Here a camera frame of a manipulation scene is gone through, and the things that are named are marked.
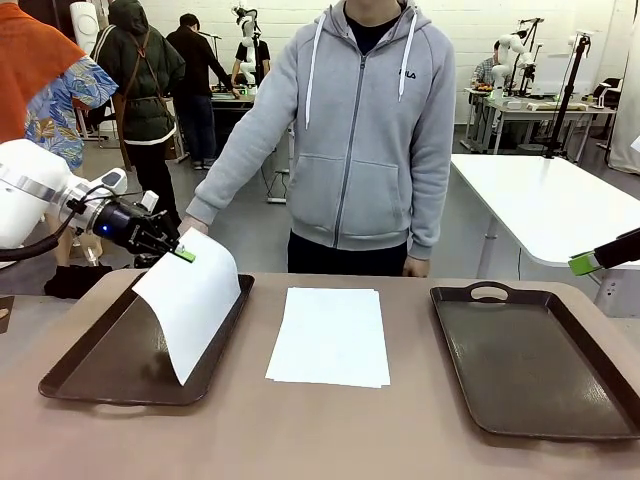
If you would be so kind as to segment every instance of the gray floor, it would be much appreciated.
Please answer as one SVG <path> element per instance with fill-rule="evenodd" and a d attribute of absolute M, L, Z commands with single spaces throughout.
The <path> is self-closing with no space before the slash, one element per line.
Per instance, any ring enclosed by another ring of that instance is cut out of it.
<path fill-rule="evenodd" d="M 461 134 L 456 134 L 454 151 L 467 153 L 460 145 Z M 604 152 L 590 141 L 585 152 L 584 167 L 605 181 L 640 198 L 640 179 L 608 169 Z M 118 150 L 101 150 L 95 144 L 86 148 L 85 175 L 93 178 L 110 168 L 120 165 Z M 188 162 L 171 165 L 178 209 L 184 212 L 195 186 L 204 178 L 194 172 Z M 130 177 L 130 191 L 139 186 Z M 223 211 L 211 229 L 211 235 L 225 245 L 236 258 L 243 272 L 285 272 L 286 245 L 290 219 L 284 206 L 265 202 L 267 189 L 260 174 L 243 188 L 228 209 Z M 442 241 L 433 257 L 433 276 L 441 278 L 473 278 L 480 258 L 489 212 L 477 201 L 475 194 L 454 172 L 442 224 Z M 33 234 L 37 239 L 45 233 L 40 226 Z M 116 268 L 131 263 L 127 252 L 113 246 L 105 246 L 103 262 Z M 497 280 L 518 278 L 519 248 L 506 232 L 501 231 L 496 246 L 490 276 Z M 51 255 L 22 262 L 0 271 L 0 293 L 41 295 L 46 280 L 55 272 Z M 594 297 L 597 285 L 590 279 L 576 279 L 568 269 L 543 267 L 531 262 L 525 255 L 520 262 L 520 276 L 526 280 L 558 281 L 575 285 Z"/>

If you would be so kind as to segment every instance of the person in green jacket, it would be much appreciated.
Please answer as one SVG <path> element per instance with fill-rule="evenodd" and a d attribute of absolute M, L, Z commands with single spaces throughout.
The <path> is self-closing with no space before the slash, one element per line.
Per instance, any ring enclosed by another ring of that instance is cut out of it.
<path fill-rule="evenodd" d="M 149 25 L 137 0 L 113 2 L 109 23 L 98 36 L 93 57 L 119 85 L 115 103 L 121 135 L 140 185 L 160 197 L 156 211 L 169 212 L 178 226 L 180 216 L 165 163 L 166 143 L 176 132 L 176 122 L 164 96 L 184 78 L 185 61 Z"/>

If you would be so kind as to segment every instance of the hand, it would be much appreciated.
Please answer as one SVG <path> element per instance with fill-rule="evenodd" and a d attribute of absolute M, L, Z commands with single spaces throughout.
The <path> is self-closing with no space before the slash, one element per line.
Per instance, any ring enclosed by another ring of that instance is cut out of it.
<path fill-rule="evenodd" d="M 180 227 L 178 227 L 178 232 L 180 232 L 180 235 L 184 235 L 191 228 L 195 228 L 197 231 L 204 233 L 205 235 L 209 234 L 209 226 L 206 223 L 189 216 L 186 216 L 182 221 Z"/>
<path fill-rule="evenodd" d="M 403 277 L 427 278 L 429 273 L 431 273 L 431 260 L 418 260 L 417 258 L 407 257 L 402 271 Z"/>

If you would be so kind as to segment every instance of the white robot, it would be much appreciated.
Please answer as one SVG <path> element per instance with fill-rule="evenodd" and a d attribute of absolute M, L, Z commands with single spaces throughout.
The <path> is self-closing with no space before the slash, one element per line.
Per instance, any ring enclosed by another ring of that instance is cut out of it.
<path fill-rule="evenodd" d="M 238 7 L 234 7 L 232 11 L 238 17 L 237 24 L 242 28 L 243 35 L 242 45 L 247 49 L 247 61 L 240 64 L 240 71 L 247 79 L 250 93 L 255 94 L 257 90 L 256 66 L 262 61 L 262 59 L 257 58 L 262 32 L 258 26 L 258 11 L 255 9 L 246 10 L 243 3 Z"/>
<path fill-rule="evenodd" d="M 122 200 L 126 190 L 121 169 L 89 182 L 73 175 L 62 158 L 28 140 L 0 144 L 0 263 L 53 250 L 69 227 L 111 240 L 146 257 L 144 261 L 169 252 L 185 258 L 167 212 L 151 214 L 158 196 L 147 192 L 141 203 L 131 204 Z M 21 247 L 45 213 L 60 219 L 60 230 Z"/>
<path fill-rule="evenodd" d="M 513 63 L 509 59 L 509 50 L 513 50 L 520 55 L 518 68 L 526 68 L 535 65 L 533 54 L 525 48 L 522 39 L 517 34 L 503 35 L 498 40 L 500 48 L 498 49 L 498 65 L 493 67 L 493 97 L 502 98 L 504 96 L 504 87 L 506 78 L 511 74 Z"/>

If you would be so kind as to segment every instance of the black pants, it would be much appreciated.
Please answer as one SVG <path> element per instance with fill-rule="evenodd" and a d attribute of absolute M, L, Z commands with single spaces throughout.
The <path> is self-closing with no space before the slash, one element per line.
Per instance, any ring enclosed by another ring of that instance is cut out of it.
<path fill-rule="evenodd" d="M 205 160 L 214 160 L 216 136 L 211 98 L 201 95 L 176 97 L 175 106 L 191 161 L 202 163 Z"/>
<path fill-rule="evenodd" d="M 310 242 L 291 232 L 289 273 L 401 277 L 407 245 L 385 250 L 349 252 Z"/>
<path fill-rule="evenodd" d="M 126 145 L 129 160 L 136 167 L 140 186 L 145 192 L 151 190 L 160 197 L 154 213 L 166 210 L 171 221 L 178 227 L 181 220 L 176 208 L 171 174 L 165 162 L 166 144 Z"/>

